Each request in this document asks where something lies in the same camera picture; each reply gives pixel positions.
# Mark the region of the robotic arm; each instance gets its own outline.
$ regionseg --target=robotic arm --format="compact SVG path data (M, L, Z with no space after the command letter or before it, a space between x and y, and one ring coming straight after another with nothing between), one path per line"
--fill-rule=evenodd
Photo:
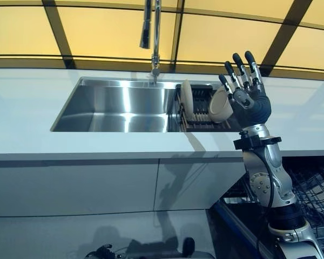
M265 94L258 66L249 51L245 52L252 81L240 58L233 60L240 71L241 82L229 61L225 68L231 78L230 85L221 74L235 117L242 131L241 139L234 141L235 149L241 149L249 174L249 184L261 205L268 228L276 240L276 253L285 259L324 259L310 224L302 216L292 192L292 179L282 166L278 142L280 137L270 135L265 122L271 115L270 100Z

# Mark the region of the dish rack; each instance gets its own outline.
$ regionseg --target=dish rack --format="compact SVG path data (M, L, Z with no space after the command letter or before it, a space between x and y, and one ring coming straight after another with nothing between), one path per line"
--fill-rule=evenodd
M211 85L191 85L193 95L193 117L187 120L177 85L175 114L182 132L239 132L240 126L234 116L222 123L214 123L208 116L208 107L215 90Z
M299 157L283 158L283 161L283 166L292 178L293 192L300 202L303 215L310 223L321 249L324 250L324 159ZM257 202L248 183L249 178L245 174L226 192L223 200L226 203Z

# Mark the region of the sink basin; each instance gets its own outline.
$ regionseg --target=sink basin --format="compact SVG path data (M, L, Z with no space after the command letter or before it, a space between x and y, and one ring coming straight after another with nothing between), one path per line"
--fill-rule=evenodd
M176 131L178 83L81 78L55 121L62 132Z

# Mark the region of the white bowl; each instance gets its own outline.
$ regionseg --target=white bowl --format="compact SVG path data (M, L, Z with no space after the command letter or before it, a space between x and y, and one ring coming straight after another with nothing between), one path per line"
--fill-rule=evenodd
M227 120L233 114L233 109L223 87L219 88L212 97L208 112L209 118L216 123Z

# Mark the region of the metal frame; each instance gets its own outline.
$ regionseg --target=metal frame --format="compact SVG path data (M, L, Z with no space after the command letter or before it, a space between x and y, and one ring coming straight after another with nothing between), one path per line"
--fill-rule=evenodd
M324 26L317 24L302 23L301 20L306 13L312 0L294 0L288 14L284 20L261 17L255 15L244 15L240 13L220 12L212 10L198 10L185 9L185 0L178 0L175 8L162 7L162 12L176 13L172 54L170 60L161 60L161 72L167 73L202 73L202 74L218 74L225 73L223 62L199 62L192 60L178 60L178 48L180 42L180 32L183 21L183 15L206 15L227 17L236 19L247 19L253 21L270 22L281 24L275 39L273 40L262 64L260 70L263 76L270 77L286 77L286 78L303 78L324 80L324 70L306 68L306 67L292 67L300 70L288 70L285 66L276 66L278 59L283 53L285 47L293 36L298 26L324 30ZM100 69L100 70L121 70L121 71L150 71L150 61L144 58L125 58L125 57L93 57L93 56L75 56L72 55L57 7L74 7L74 8L103 8L103 9L121 9L121 10L143 10L144 5L135 4L117 4L117 3L89 3L89 2L72 2L72 1L58 1L42 0L40 1L0 1L0 6L42 6L45 9L50 26L55 36L57 45L61 55L24 55L24 54L0 54L0 57L7 56L8 58L0 58L1 67L44 67L44 68L66 68L66 69ZM33 58L33 57L50 57L50 59ZM77 58L90 58L90 60L77 60ZM91 60L91 59L110 59L108 60Z

